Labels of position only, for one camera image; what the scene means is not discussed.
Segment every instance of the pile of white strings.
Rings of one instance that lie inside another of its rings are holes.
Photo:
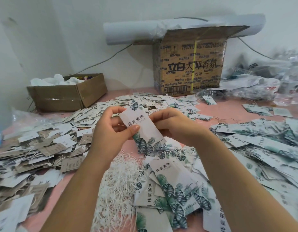
[[[141,160],[128,154],[119,154],[112,161],[102,178],[91,232],[134,228],[135,186],[142,170],[139,162]]]

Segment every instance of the hand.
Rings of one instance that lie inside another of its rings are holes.
[[[125,110],[124,107],[107,108],[94,129],[89,154],[99,157],[99,161],[103,161],[107,169],[120,152],[125,141],[139,130],[139,125],[132,125],[127,128],[120,117],[112,117],[113,114]]]
[[[194,146],[206,128],[193,122],[175,108],[166,108],[152,113],[149,118],[163,136],[175,139],[187,146]]]

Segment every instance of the right hand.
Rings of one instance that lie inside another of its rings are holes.
[[[194,146],[208,130],[193,122],[175,108],[166,108],[152,113],[149,118],[163,136],[175,139],[187,146]]]

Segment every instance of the pink table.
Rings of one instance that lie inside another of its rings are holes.
[[[99,101],[107,101],[114,97],[121,96],[121,95],[131,95],[133,92],[152,92],[156,93],[154,88],[140,88],[140,89],[126,89],[126,90],[118,90],[118,91],[110,91],[105,94]],[[242,106],[244,103],[251,103],[251,101],[245,100],[228,100],[225,102],[219,102],[217,105],[207,105],[205,102],[201,102],[196,107],[201,110],[201,114],[213,116],[214,118],[211,121],[201,121],[197,120],[197,123],[201,123],[206,127],[210,127],[213,124],[220,123],[224,121],[225,123],[241,123],[251,121],[253,119],[259,119],[261,116],[253,113],[248,113]],[[269,103],[258,103],[258,105],[270,105]],[[291,113],[294,117],[298,117],[298,112],[295,111],[292,107],[289,107]],[[68,116],[69,113],[60,114],[62,116]],[[264,117],[274,121],[282,121],[285,117],[281,116],[273,116],[273,117]],[[125,153],[131,153],[135,157],[140,156],[137,153],[137,148],[135,142],[133,140],[128,140],[124,145],[123,148]],[[53,209],[54,205],[58,201],[60,195],[62,194],[64,188],[72,178],[73,173],[68,174],[53,190],[49,201],[44,209],[44,211],[28,218],[24,223],[23,226],[28,230],[28,232],[38,232],[43,223],[49,216],[51,210]],[[202,232],[205,231],[202,226],[202,214],[198,215],[190,215],[188,216],[188,229],[187,230],[177,230],[186,231],[186,232]]]

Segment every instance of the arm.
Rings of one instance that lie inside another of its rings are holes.
[[[105,110],[97,122],[90,151],[74,174],[40,232],[89,232],[104,172],[122,145],[139,130],[126,128],[119,117],[122,107]]]
[[[196,148],[232,232],[298,231],[295,219],[212,132],[176,109],[150,118],[164,135]]]

